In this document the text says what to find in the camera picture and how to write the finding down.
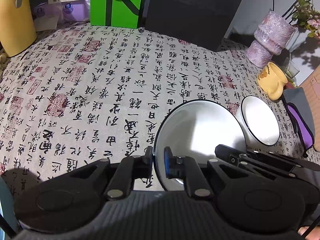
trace black rim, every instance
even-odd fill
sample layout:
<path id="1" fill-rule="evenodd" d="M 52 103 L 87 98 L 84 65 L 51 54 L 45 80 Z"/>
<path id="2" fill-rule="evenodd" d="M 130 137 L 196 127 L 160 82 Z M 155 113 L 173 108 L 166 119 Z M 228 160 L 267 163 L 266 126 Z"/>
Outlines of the black rim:
<path id="1" fill-rule="evenodd" d="M 158 131 L 157 131 L 156 139 L 155 139 L 155 142 L 154 142 L 154 144 L 153 144 L 153 165 L 154 165 L 154 167 L 155 167 L 155 172 L 156 172 L 158 181 L 160 182 L 160 185 L 163 187 L 163 189 L 166 190 L 166 191 L 167 191 L 167 189 L 166 189 L 166 187 L 164 186 L 164 184 L 163 184 L 163 182 L 162 182 L 160 173 L 159 173 L 158 168 L 157 168 L 157 165 L 156 165 L 156 143 L 157 143 L 157 141 L 158 141 L 158 136 L 159 136 L 159 133 L 160 133 L 161 128 L 162 128 L 162 126 L 164 125 L 165 121 L 169 118 L 169 116 L 170 116 L 175 110 L 177 110 L 179 107 L 181 107 L 181 106 L 183 106 L 183 105 L 185 105 L 185 104 L 187 104 L 187 103 L 195 102 L 195 101 L 206 101 L 206 102 L 211 102 L 211 103 L 215 103 L 215 104 L 217 104 L 217 105 L 219 105 L 219 106 L 222 106 L 222 105 L 220 105 L 219 103 L 216 103 L 216 102 L 214 102 L 214 101 L 207 100 L 207 99 L 193 99 L 193 100 L 184 102 L 184 103 L 176 106 L 176 107 L 175 107 L 174 109 L 172 109 L 171 112 L 163 119 L 163 121 L 162 121 L 162 123 L 160 124 L 159 129 L 158 129 Z M 240 125 L 240 123 L 238 122 L 238 120 L 236 119 L 236 117 L 235 117 L 227 108 L 225 108 L 224 106 L 222 106 L 222 107 L 223 107 L 224 109 L 226 109 L 226 110 L 233 116 L 233 118 L 237 121 L 237 123 L 239 124 L 239 127 L 241 128 L 241 125 Z M 242 128 L 241 128 L 241 131 L 242 131 L 242 134 L 243 134 L 243 138 L 244 138 L 245 145 L 247 146 L 247 142 L 245 141 L 245 136 L 244 136 L 244 132 L 243 132 Z"/>
<path id="2" fill-rule="evenodd" d="M 260 143 L 262 143 L 264 146 L 274 146 L 274 145 L 276 145 L 276 143 L 279 141 L 279 138 L 280 138 L 280 127 L 279 127 L 279 124 L 278 124 L 278 127 L 279 127 L 279 135 L 278 135 L 278 139 L 277 139 L 277 141 L 274 143 L 274 144 L 265 144 L 265 143 L 263 143 L 262 141 L 260 141 L 254 134 L 253 134 L 253 132 L 250 130 L 250 128 L 249 128 L 249 126 L 248 126 L 248 124 L 247 124 L 247 122 L 245 121 L 245 118 L 244 118 L 244 114 L 243 114 L 243 111 L 242 111 L 242 106 L 243 106 L 243 101 L 247 98 L 247 97 L 255 97 L 255 98 L 258 98 L 258 97 L 256 97 L 256 96 L 246 96 L 244 99 L 242 99 L 242 101 L 241 101 L 241 116 L 242 116 L 242 119 L 243 119 L 243 121 L 244 121 L 244 123 L 245 123 L 245 125 L 246 125 L 246 127 L 248 128 L 248 130 L 250 131 L 250 133 L 252 134 L 252 136 L 258 141 L 258 142 L 260 142 Z"/>

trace green paper bag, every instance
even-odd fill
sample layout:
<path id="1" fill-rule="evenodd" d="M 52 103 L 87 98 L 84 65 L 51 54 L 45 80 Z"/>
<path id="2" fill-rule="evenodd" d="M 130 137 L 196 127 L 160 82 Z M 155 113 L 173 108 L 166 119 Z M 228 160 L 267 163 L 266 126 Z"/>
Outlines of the green paper bag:
<path id="1" fill-rule="evenodd" d="M 91 25 L 137 28 L 141 0 L 91 0 Z"/>

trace tablecloth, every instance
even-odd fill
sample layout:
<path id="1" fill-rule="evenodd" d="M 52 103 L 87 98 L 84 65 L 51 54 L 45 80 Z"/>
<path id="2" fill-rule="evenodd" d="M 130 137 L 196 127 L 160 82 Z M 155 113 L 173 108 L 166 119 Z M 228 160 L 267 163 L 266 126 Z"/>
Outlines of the tablecloth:
<path id="1" fill-rule="evenodd" d="M 0 174 L 14 197 L 101 158 L 143 155 L 179 104 L 207 99 L 235 114 L 247 95 L 263 99 L 280 126 L 279 142 L 257 150 L 301 157 L 281 101 L 256 83 L 241 44 L 219 52 L 158 33 L 67 24 L 38 34 L 8 60 L 0 84 Z M 263 116 L 257 122 L 267 122 Z M 310 160 L 319 163 L 316 154 Z M 135 189 L 163 190 L 153 170 Z"/>

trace pink vase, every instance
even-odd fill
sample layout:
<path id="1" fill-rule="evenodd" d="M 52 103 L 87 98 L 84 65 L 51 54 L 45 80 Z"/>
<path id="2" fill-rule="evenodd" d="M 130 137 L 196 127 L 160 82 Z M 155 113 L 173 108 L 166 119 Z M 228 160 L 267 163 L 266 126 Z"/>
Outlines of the pink vase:
<path id="1" fill-rule="evenodd" d="M 273 11 L 269 11 L 254 32 L 255 41 L 246 52 L 247 58 L 257 67 L 263 68 L 273 54 L 280 55 L 296 28 Z"/>

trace gray cloth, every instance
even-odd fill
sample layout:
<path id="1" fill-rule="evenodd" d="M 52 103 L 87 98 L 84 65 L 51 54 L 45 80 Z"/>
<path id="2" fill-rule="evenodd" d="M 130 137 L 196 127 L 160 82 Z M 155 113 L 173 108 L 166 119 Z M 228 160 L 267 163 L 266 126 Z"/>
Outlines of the gray cloth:
<path id="1" fill-rule="evenodd" d="M 303 88 L 286 89 L 283 91 L 283 96 L 287 104 L 292 103 L 297 108 L 301 118 L 315 137 L 315 124 Z"/>

